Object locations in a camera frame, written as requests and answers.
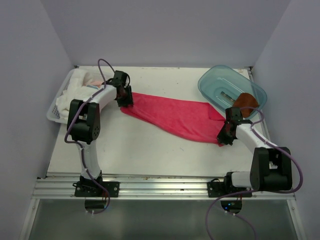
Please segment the brown towel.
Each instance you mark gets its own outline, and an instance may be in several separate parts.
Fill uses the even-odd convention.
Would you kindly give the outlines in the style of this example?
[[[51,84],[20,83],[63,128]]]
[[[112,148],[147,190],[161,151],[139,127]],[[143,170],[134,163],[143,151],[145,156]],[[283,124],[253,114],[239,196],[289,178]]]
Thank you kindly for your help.
[[[235,108],[240,108],[244,118],[248,118],[253,109],[259,107],[257,100],[249,93],[241,93],[232,105]]]

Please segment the pink towel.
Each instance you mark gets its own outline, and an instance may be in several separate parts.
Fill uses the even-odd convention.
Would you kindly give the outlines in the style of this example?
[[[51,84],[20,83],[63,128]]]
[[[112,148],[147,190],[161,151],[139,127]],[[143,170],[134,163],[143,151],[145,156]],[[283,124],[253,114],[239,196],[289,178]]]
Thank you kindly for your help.
[[[225,118],[209,103],[134,92],[133,105],[120,110],[180,138],[218,144]]]

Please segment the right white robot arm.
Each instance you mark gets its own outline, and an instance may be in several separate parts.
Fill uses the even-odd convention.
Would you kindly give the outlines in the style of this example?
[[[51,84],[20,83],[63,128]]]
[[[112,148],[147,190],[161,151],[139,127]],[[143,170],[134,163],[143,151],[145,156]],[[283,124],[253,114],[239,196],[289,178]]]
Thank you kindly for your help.
[[[241,189],[289,191],[292,189],[292,164],[286,147],[278,147],[258,133],[253,123],[244,119],[240,108],[225,110],[225,121],[217,135],[220,145],[241,141],[253,154],[250,171],[230,171],[223,179],[223,192],[235,196]]]

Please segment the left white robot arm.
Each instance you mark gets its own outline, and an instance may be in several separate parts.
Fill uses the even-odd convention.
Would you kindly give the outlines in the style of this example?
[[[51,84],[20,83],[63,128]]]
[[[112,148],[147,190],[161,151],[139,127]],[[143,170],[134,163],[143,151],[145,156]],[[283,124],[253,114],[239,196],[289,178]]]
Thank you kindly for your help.
[[[120,108],[133,106],[130,81],[127,73],[116,70],[112,78],[103,79],[101,88],[92,96],[70,102],[64,141],[67,144],[76,144],[82,167],[80,180],[89,181],[86,190],[95,197],[104,190],[96,148],[96,140],[101,130],[100,113],[112,101],[116,101]]]

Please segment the blue and peach towel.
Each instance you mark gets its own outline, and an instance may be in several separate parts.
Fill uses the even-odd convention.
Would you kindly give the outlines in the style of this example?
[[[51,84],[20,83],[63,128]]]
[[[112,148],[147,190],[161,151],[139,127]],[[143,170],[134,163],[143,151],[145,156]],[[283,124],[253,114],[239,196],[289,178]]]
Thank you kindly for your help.
[[[104,85],[103,81],[91,80],[86,83],[86,87],[99,90]]]

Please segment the blue transparent plastic tub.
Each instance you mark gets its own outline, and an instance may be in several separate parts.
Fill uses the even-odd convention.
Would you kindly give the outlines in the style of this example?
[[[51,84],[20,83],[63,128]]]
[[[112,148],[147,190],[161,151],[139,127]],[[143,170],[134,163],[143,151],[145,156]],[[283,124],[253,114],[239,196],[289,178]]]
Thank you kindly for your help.
[[[243,93],[255,98],[259,110],[264,107],[268,99],[266,92],[260,86],[226,65],[210,68],[199,79],[197,87],[206,100],[222,111],[232,107]]]

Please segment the white towel in basket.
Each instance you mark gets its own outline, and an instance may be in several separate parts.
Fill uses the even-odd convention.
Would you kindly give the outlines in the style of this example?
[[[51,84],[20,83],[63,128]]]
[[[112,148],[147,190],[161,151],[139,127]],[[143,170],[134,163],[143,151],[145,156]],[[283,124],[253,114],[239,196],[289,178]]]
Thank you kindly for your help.
[[[86,101],[99,89],[94,89],[86,86],[86,83],[92,80],[102,81],[101,78],[94,76],[92,73],[83,70],[75,69],[69,79],[68,85],[62,91],[62,95],[56,99],[56,107],[59,113],[59,118],[67,120],[70,110],[71,101],[82,100]]]

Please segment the white plastic basket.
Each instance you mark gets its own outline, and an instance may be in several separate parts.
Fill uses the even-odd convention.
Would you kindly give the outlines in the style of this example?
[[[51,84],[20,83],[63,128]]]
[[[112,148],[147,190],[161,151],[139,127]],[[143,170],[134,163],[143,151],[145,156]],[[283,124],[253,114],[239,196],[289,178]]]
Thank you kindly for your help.
[[[65,80],[63,81],[60,89],[58,90],[56,96],[55,96],[55,99],[53,100],[52,104],[50,105],[49,107],[49,110],[47,111],[47,119],[50,120],[50,121],[54,121],[56,123],[61,123],[61,124],[67,124],[68,123],[68,120],[65,120],[65,119],[61,119],[60,118],[60,115],[59,115],[59,112],[58,112],[58,109],[57,109],[57,106],[56,106],[56,100],[59,96],[62,95],[62,91],[65,90],[69,84],[69,80],[70,80],[70,77],[71,75],[73,74],[74,70],[75,69],[72,69],[68,74],[67,76],[65,77]],[[103,78],[106,78],[107,80],[110,79],[112,76],[110,73],[105,73],[104,76],[101,76],[101,74],[99,72],[94,72],[94,71],[88,71],[89,73],[92,73],[95,77],[97,78],[100,78],[103,80]]]

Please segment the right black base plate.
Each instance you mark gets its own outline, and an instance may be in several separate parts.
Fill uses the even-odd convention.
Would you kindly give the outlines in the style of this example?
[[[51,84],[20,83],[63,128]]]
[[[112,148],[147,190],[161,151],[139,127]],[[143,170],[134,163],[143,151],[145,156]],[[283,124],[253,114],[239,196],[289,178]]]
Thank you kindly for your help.
[[[207,195],[209,198],[218,198],[224,195],[247,192],[248,190],[244,187],[234,187],[230,181],[221,180],[214,178],[206,183]]]

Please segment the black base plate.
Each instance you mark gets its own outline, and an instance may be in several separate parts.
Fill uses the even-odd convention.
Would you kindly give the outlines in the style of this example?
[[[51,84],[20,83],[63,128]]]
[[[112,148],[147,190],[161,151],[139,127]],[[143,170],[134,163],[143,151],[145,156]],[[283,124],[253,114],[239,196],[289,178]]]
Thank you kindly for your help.
[[[118,181],[103,181],[101,185],[107,190],[108,194],[93,182],[90,182],[89,185],[81,184],[79,181],[73,183],[72,186],[75,187],[74,196],[91,198],[107,196],[117,198],[119,196],[120,183]]]
[[[221,180],[214,178],[206,183],[207,195],[209,198],[218,198],[224,195],[247,192],[248,190],[244,187],[234,187],[230,181]]]

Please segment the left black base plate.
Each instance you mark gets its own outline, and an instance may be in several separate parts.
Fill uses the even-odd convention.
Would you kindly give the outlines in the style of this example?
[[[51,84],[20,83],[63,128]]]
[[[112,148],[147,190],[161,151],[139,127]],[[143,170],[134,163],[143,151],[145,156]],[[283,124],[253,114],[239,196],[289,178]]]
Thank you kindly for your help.
[[[117,198],[119,196],[120,183],[118,181],[103,181],[101,185],[107,190],[108,194],[93,182],[90,182],[89,185],[81,184],[79,181],[73,183],[72,186],[75,187],[74,196],[91,198],[107,196]]]

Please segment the aluminium mounting rail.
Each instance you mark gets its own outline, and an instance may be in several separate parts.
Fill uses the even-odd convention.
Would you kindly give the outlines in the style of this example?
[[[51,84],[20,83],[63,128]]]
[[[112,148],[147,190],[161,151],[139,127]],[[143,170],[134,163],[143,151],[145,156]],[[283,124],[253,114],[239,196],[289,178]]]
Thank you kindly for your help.
[[[119,182],[116,200],[207,200],[207,182],[212,177],[104,175],[106,182]],[[33,199],[75,199],[79,177],[50,175],[38,179],[33,189]]]

